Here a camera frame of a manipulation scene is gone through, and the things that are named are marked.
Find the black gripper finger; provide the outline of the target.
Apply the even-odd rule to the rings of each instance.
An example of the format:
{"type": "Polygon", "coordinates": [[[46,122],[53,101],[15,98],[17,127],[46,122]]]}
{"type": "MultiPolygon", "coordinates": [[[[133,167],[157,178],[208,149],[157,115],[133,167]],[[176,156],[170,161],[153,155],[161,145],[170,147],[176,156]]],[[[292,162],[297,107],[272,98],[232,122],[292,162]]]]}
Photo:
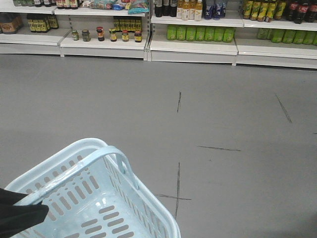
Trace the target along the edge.
{"type": "Polygon", "coordinates": [[[12,192],[0,188],[0,203],[1,205],[14,205],[21,199],[25,198],[28,194],[12,192]]]}
{"type": "Polygon", "coordinates": [[[0,206],[0,237],[10,238],[42,223],[49,212],[47,205],[0,206]]]}

